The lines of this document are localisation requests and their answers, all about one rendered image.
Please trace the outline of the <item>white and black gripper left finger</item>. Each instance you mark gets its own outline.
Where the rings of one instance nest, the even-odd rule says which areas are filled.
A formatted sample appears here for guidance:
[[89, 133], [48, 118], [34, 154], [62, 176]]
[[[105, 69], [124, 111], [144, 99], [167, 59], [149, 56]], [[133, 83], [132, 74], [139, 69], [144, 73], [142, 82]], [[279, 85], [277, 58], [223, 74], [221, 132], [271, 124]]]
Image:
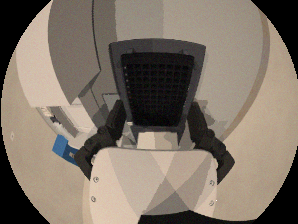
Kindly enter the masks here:
[[[126, 111], [122, 100], [116, 100], [111, 109], [106, 123], [97, 129], [97, 133], [88, 138], [74, 155], [79, 168], [90, 181], [92, 163], [91, 159], [100, 149], [105, 147], [118, 147], [116, 141], [120, 140], [126, 121]], [[101, 144], [100, 144], [101, 143]], [[115, 146], [116, 145], [116, 146]], [[101, 147], [102, 146], [102, 147]]]

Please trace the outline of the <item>blue open-top bin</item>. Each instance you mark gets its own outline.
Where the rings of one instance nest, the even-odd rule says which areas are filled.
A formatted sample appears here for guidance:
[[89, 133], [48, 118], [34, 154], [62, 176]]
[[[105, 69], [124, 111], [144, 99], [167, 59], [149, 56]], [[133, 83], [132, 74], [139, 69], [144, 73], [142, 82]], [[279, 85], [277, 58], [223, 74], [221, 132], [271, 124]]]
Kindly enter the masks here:
[[68, 140], [64, 136], [59, 134], [57, 135], [52, 151], [63, 159], [66, 159], [66, 161], [78, 166], [74, 160], [74, 155], [76, 154], [78, 149], [70, 147], [68, 145]]

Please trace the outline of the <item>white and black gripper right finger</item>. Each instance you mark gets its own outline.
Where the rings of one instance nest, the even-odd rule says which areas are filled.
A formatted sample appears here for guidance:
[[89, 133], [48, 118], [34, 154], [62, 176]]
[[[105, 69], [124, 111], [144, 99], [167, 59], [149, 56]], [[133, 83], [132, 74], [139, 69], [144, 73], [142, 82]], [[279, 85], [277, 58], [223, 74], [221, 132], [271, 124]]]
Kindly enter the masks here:
[[[202, 149], [210, 152], [218, 163], [217, 185], [224, 179], [235, 164], [234, 158], [226, 150], [226, 146], [215, 137], [215, 132], [208, 129], [205, 117], [201, 112], [198, 102], [191, 103], [187, 122], [192, 143], [195, 142], [193, 149]], [[197, 146], [198, 145], [198, 146]], [[196, 148], [197, 147], [197, 148]]]

